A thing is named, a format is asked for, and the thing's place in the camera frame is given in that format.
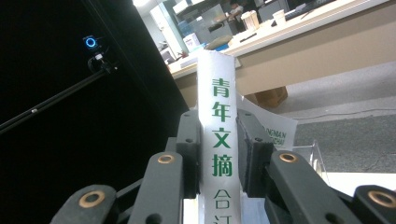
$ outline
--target gray floor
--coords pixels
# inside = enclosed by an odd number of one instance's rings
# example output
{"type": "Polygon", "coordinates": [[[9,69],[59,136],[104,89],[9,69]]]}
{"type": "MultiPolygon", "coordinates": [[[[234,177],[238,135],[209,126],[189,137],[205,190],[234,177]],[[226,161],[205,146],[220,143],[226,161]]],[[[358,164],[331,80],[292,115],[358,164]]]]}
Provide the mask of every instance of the gray floor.
{"type": "Polygon", "coordinates": [[[295,146],[317,139],[329,172],[396,173],[396,62],[287,89],[266,109],[299,120],[295,146]]]}

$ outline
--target paper cup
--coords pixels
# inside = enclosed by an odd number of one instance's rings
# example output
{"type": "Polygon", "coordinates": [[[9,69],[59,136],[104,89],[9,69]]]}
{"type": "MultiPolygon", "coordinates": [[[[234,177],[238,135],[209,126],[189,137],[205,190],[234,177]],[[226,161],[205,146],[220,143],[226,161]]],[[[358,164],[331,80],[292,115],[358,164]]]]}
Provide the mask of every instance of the paper cup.
{"type": "Polygon", "coordinates": [[[275,19],[275,21],[276,21],[276,25],[277,26],[282,26],[282,25],[284,25],[285,23],[286,23],[286,20],[285,20],[285,11],[282,9],[282,10],[279,10],[278,12],[276,12],[276,13],[274,13],[273,14],[273,17],[274,17],[274,19],[275,19]]]}

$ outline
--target white wall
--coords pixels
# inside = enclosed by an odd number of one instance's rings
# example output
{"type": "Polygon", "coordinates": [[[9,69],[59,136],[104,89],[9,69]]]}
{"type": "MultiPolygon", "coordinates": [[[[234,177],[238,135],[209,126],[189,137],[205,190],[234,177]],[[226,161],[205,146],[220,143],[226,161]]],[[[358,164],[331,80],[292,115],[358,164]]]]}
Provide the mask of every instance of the white wall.
{"type": "Polygon", "coordinates": [[[150,15],[142,17],[142,20],[143,23],[145,23],[146,27],[148,28],[148,32],[151,35],[151,38],[154,40],[155,45],[159,47],[160,46],[159,42],[165,41],[165,37],[163,36],[163,33],[161,33],[157,24],[155,24],[154,19],[152,19],[150,15]]]}

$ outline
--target black backdrop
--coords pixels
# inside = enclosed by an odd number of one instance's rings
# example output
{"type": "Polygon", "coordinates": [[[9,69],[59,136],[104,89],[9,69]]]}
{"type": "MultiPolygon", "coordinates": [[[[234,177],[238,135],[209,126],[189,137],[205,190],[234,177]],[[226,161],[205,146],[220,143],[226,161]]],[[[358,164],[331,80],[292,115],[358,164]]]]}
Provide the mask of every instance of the black backdrop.
{"type": "Polygon", "coordinates": [[[91,75],[84,36],[103,36],[120,62],[118,72],[0,135],[0,223],[49,223],[78,189],[119,190],[141,178],[188,108],[132,1],[0,8],[0,124],[91,75]]]}

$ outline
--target desk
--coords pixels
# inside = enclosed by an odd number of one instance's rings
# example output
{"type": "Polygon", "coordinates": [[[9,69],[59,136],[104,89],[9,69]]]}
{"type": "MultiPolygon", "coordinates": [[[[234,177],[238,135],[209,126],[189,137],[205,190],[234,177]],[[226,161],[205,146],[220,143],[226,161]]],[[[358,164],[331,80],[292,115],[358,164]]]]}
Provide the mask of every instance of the desk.
{"type": "MultiPolygon", "coordinates": [[[[242,95],[396,61],[396,1],[338,0],[223,52],[235,56],[242,95]]],[[[197,97],[196,64],[171,70],[189,106],[197,97]]]]}

